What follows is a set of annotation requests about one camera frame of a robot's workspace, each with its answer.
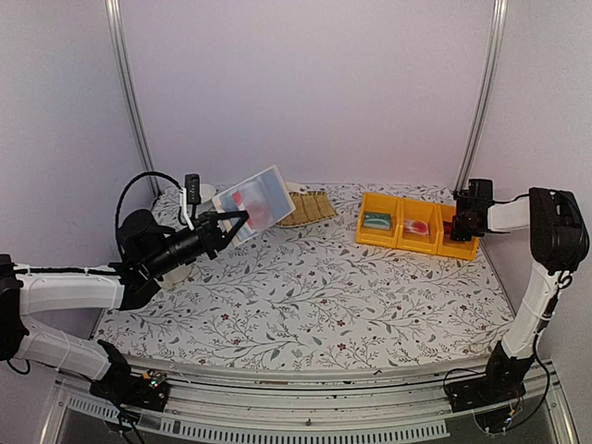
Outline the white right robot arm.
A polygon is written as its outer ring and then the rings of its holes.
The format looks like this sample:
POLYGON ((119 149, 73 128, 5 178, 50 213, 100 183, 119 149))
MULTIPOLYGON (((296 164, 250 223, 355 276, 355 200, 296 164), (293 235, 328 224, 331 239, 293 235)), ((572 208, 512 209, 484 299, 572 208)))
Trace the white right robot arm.
POLYGON ((453 198, 453 241, 529 231, 529 281, 514 321, 496 350, 503 364, 531 364, 562 290, 569 287, 589 251, 590 238, 576 198, 570 191, 532 187, 526 194, 498 202, 490 179, 471 179, 468 188, 456 191, 453 198))

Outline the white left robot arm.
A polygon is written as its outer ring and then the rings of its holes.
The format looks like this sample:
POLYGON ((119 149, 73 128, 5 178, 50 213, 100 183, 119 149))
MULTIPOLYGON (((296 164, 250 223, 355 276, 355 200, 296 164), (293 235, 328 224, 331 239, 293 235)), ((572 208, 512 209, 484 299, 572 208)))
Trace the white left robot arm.
POLYGON ((161 290, 165 275, 200 255, 214 259, 247 222, 247 211, 205 212, 181 230, 155 221, 145 209, 116 230, 118 262, 96 268, 18 268, 1 257, 1 359, 34 361, 101 383, 132 379, 122 353, 104 341, 73 337, 35 323, 33 315, 83 308, 132 311, 161 290))

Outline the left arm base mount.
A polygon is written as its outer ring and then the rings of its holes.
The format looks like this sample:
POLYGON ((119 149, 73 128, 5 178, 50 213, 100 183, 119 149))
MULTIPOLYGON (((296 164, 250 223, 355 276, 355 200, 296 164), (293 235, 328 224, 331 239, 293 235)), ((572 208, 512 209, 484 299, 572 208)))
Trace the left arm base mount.
POLYGON ((149 369, 135 376, 127 360, 113 344, 101 339, 98 344, 106 351, 110 366, 101 379, 91 383, 90 394, 110 401, 116 407, 127 405, 162 413, 171 389, 167 373, 149 369))

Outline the red cards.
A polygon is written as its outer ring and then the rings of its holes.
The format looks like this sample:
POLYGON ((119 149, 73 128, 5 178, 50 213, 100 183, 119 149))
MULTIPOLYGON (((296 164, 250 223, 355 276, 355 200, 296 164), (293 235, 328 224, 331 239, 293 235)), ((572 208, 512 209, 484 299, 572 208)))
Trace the red cards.
POLYGON ((452 233, 452 228, 453 228, 453 224, 451 221, 444 221, 443 222, 444 234, 446 236, 450 236, 450 234, 452 233))

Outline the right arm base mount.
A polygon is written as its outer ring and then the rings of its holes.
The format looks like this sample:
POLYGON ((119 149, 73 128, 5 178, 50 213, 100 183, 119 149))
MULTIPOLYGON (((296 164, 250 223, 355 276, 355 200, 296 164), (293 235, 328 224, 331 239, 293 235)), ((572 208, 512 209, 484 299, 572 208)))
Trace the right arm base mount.
POLYGON ((451 409, 457 413, 520 400, 525 394, 524 377, 533 361, 491 356, 483 375, 445 382, 451 409))

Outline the pink red circle card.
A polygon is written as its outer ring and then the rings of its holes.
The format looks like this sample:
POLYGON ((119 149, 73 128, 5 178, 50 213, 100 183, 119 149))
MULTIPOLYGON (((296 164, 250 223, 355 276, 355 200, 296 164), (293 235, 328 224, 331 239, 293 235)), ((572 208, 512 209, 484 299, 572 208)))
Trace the pink red circle card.
POLYGON ((235 191, 231 194, 234 204, 249 214, 247 224, 253 230, 263 230, 269 226, 271 214, 263 197, 250 191, 235 191))

